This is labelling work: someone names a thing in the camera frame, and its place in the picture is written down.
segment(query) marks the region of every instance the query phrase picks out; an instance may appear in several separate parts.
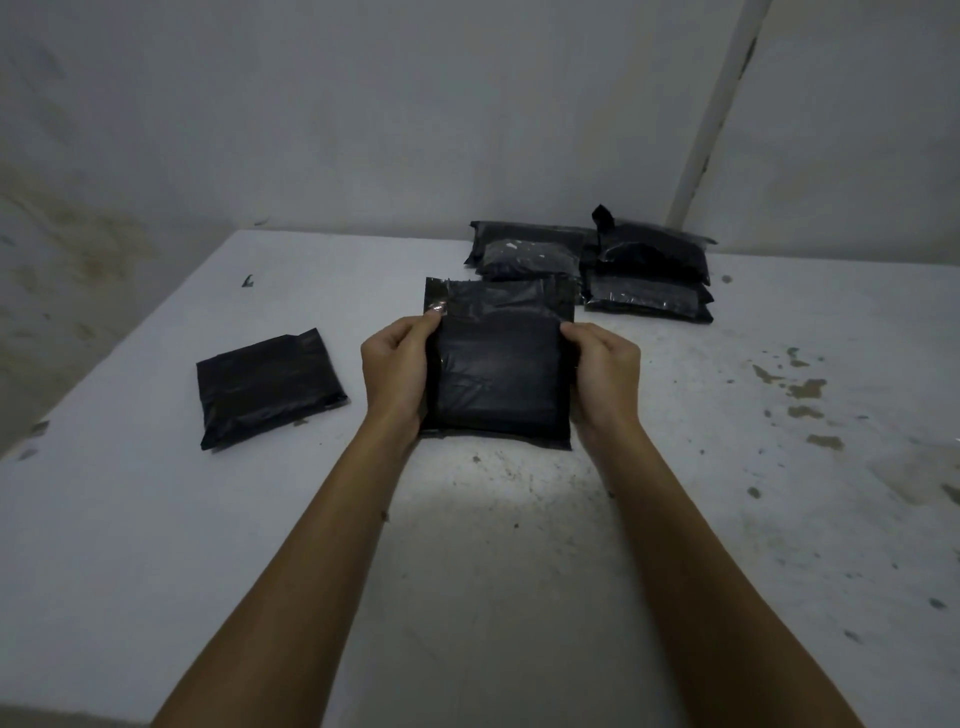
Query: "finger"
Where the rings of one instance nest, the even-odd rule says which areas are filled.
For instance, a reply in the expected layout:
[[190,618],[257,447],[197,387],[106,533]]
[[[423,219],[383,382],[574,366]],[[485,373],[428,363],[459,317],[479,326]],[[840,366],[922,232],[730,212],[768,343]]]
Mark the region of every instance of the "finger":
[[437,330],[440,321],[443,319],[444,317],[440,311],[431,308],[422,316],[416,317],[416,322],[407,332],[403,341],[409,341],[410,346],[413,347],[422,347],[426,344],[426,340],[430,337],[430,334]]
[[586,349],[604,346],[603,342],[601,342],[585,324],[574,324],[570,321],[564,321],[560,324],[560,333],[564,336],[564,339],[576,344],[581,352]]
[[404,316],[402,319],[397,319],[367,339],[361,349],[368,352],[392,352],[421,318],[421,316]]
[[612,352],[635,346],[634,342],[630,341],[629,339],[618,336],[612,331],[607,331],[603,327],[598,327],[596,324],[583,324],[583,326],[589,327],[590,332],[600,339],[600,341],[606,344],[607,348]]

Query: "stain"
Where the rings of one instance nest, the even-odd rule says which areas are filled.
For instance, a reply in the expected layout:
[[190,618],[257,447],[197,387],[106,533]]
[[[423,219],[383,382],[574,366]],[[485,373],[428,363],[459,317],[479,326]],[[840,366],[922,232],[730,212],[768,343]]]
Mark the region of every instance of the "stain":
[[844,448],[843,440],[833,435],[807,435],[806,441],[810,445],[816,445],[819,448],[830,448],[841,452]]
[[787,397],[794,400],[818,400],[824,393],[826,379],[808,379],[803,384],[791,384],[787,390]]
[[130,216],[64,200],[40,180],[3,162],[0,199],[19,209],[60,252],[52,265],[79,285],[96,288],[126,281],[137,261],[156,257],[143,227]]
[[31,296],[46,293],[46,288],[40,283],[36,268],[32,265],[20,265],[10,271],[11,280]]
[[786,413],[796,420],[799,420],[801,417],[812,417],[814,420],[822,420],[824,418],[824,413],[819,409],[816,407],[808,407],[805,404],[790,407]]
[[943,484],[955,477],[960,450],[949,445],[914,446],[867,462],[876,478],[908,505],[942,502]]
[[94,331],[92,327],[79,321],[73,325],[73,330],[77,338],[81,341],[89,341],[90,339],[97,338],[97,332]]
[[944,493],[947,494],[947,497],[950,500],[957,505],[960,505],[960,488],[954,488],[949,483],[941,483],[940,487],[943,489]]
[[70,118],[70,115],[50,99],[34,96],[31,107],[30,115],[36,125],[43,129],[43,132],[54,141],[69,147],[80,136],[77,125]]
[[754,374],[760,377],[764,384],[773,384],[775,381],[780,381],[784,378],[782,376],[772,375],[763,367],[758,367],[756,364],[754,364]]

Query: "black plastic package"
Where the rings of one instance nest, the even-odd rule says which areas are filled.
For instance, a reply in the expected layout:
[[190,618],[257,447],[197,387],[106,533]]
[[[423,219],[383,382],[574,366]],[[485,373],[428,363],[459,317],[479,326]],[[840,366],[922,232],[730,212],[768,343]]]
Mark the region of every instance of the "black plastic package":
[[588,311],[637,313],[710,324],[707,304],[713,297],[702,283],[644,279],[627,276],[588,275],[585,308]]
[[560,334],[573,320],[573,281],[427,279],[424,310],[445,305],[427,340],[421,434],[515,437],[570,449],[576,350]]
[[197,364],[201,449],[224,448],[348,402],[315,328]]
[[497,240],[526,240],[531,243],[559,243],[580,257],[584,248],[596,248],[597,231],[590,228],[571,228],[560,225],[530,225],[505,223],[496,220],[474,220],[473,249],[465,265],[477,266],[489,243]]
[[598,270],[710,285],[704,254],[704,247],[713,242],[709,238],[649,223],[614,220],[602,205],[593,211],[593,221],[600,235]]
[[548,276],[580,277],[580,258],[559,243],[497,240],[488,243],[477,266],[483,280],[531,280]]

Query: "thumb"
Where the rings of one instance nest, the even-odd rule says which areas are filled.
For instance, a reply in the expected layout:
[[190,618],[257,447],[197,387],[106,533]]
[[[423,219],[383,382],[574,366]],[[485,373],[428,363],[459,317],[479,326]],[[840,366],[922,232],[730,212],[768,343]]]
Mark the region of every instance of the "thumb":
[[560,324],[560,333],[564,339],[572,344],[576,344],[580,351],[592,349],[600,344],[600,340],[587,328],[574,324],[570,321],[564,321]]
[[404,337],[404,343],[409,341],[414,346],[422,347],[426,344],[426,340],[430,337],[430,334],[437,330],[443,318],[440,311],[434,309],[427,311],[420,316],[420,320],[413,325],[413,328],[411,328],[410,332]]

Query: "white wall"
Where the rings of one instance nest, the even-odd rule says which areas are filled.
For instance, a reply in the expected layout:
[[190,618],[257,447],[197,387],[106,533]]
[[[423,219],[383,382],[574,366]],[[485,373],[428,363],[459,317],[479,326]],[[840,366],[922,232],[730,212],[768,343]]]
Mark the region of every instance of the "white wall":
[[686,219],[725,252],[960,263],[960,3],[774,0]]
[[232,228],[665,219],[756,2],[5,2],[0,449]]

